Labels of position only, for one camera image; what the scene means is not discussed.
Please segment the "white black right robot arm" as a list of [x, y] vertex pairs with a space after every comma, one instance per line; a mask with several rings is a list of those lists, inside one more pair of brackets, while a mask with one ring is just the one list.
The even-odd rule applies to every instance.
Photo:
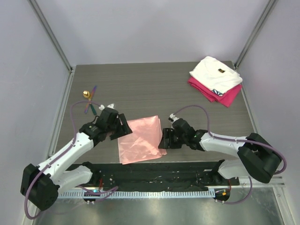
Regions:
[[195, 130], [186, 120], [176, 116], [169, 117], [169, 121], [171, 127], [163, 129], [160, 149], [180, 149], [186, 145], [192, 150], [235, 157], [234, 160], [222, 159], [211, 174], [217, 185], [239, 176], [250, 176], [261, 183], [269, 183], [283, 160], [259, 134], [242, 137], [217, 135], [205, 129]]

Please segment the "pink satin napkin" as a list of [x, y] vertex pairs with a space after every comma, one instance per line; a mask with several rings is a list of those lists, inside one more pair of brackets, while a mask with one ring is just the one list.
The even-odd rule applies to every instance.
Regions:
[[162, 129], [157, 115], [130, 120], [128, 125], [133, 132], [118, 138], [121, 164], [157, 159], [167, 154], [165, 149], [158, 147], [162, 139]]

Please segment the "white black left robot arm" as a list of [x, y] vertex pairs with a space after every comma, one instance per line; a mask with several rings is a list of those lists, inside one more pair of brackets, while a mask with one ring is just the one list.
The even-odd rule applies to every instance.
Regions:
[[74, 138], [52, 157], [37, 166], [29, 164], [25, 167], [21, 194], [39, 210], [45, 211], [65, 191], [81, 184], [95, 187], [101, 173], [92, 163], [84, 162], [71, 171], [69, 167], [107, 137], [114, 140], [131, 133], [125, 115], [111, 105], [105, 107], [94, 121], [84, 124]]

